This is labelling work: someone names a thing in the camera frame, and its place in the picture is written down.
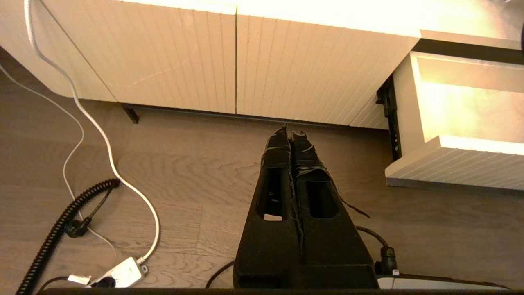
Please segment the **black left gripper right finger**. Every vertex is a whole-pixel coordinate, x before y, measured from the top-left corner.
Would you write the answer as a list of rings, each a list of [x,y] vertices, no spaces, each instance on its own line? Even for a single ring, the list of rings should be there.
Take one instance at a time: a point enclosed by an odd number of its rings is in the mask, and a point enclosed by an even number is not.
[[[305,133],[291,140],[293,180],[301,222],[295,288],[378,288],[374,262],[332,177]]]

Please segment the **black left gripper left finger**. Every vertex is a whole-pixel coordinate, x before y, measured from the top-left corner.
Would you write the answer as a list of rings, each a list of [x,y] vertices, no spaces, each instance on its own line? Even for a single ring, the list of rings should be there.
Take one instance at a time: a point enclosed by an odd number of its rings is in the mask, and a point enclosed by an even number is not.
[[[303,288],[300,235],[283,125],[268,139],[233,267],[236,288]]]

